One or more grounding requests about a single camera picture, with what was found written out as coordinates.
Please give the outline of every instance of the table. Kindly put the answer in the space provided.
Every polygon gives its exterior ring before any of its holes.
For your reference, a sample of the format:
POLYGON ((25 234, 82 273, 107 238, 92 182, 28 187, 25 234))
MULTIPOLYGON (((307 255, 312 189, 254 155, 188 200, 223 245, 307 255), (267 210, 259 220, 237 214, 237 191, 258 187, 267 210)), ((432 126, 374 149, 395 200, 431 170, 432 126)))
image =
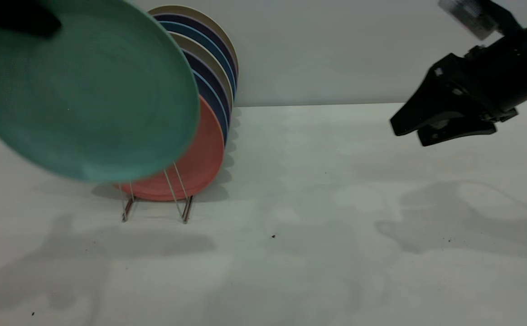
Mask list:
POLYGON ((235 109, 188 225, 0 143, 0 326, 527 325, 527 103, 431 147, 400 106, 235 109))

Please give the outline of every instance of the teal plate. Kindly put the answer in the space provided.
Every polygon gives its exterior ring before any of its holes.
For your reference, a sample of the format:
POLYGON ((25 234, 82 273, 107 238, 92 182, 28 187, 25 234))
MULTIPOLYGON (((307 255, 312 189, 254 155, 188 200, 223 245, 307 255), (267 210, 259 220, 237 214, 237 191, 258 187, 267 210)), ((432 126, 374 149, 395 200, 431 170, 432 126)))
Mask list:
POLYGON ((44 0, 51 40, 0 29, 0 138, 29 161, 96 182, 176 161, 199 122, 193 73, 172 37, 122 0, 44 0))

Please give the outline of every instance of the navy blue plate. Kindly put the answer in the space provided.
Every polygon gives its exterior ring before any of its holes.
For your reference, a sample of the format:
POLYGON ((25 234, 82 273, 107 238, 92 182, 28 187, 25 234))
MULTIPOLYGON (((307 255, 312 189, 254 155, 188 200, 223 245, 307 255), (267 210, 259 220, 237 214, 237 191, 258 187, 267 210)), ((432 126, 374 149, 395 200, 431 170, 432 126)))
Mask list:
POLYGON ((172 21, 160 21, 159 23, 166 30, 185 35, 186 37, 190 37, 197 41, 197 43, 207 48, 207 50, 209 50, 209 52, 211 52, 211 54, 213 54, 213 56, 217 58, 217 60, 225 70, 225 73, 229 78, 229 81, 231 82, 233 97, 235 98, 235 93, 237 90, 237 81, 235 75, 233 74, 231 64, 229 63, 229 61, 227 61, 227 58, 225 58, 221 49, 219 49, 218 46, 213 41, 211 41, 211 39, 209 39, 205 34, 187 25, 175 23, 172 21))
POLYGON ((221 131, 223 132, 223 141, 227 144, 227 132, 229 128, 227 126, 227 116, 225 114, 225 107, 223 106, 223 103, 213 90, 213 87, 211 87, 211 85, 207 83, 203 76, 199 75, 199 73, 195 70, 193 70, 193 76, 195 76, 197 87, 199 87, 199 94, 203 96, 205 101, 209 103, 209 106, 211 107, 213 112, 215 112, 219 125, 221 126, 221 131))
POLYGON ((219 37, 219 35, 217 35, 215 31, 213 31, 213 29, 210 29, 207 25, 201 23, 201 21, 180 14, 158 14, 153 17, 158 21, 174 21, 175 23, 187 25, 205 34, 223 52, 224 56, 227 58, 227 61, 232 63, 231 68, 233 69, 233 73, 235 74, 236 78, 239 77, 237 73, 237 62, 234 62, 231 50, 225 45, 221 37, 219 37))
POLYGON ((183 50, 183 54, 185 55, 185 58, 187 58, 187 61, 189 62, 191 68, 199 75, 201 75, 209 85, 211 85, 211 88, 215 91, 217 97, 225 105, 224 107, 227 117, 227 125, 229 126, 231 120, 231 103, 229 102, 229 99, 227 98, 227 95, 223 90, 223 86, 221 85, 220 80, 217 79, 217 76, 215 76, 211 68, 209 68, 207 64, 199 60, 199 58, 195 57, 193 54, 185 50, 183 50))

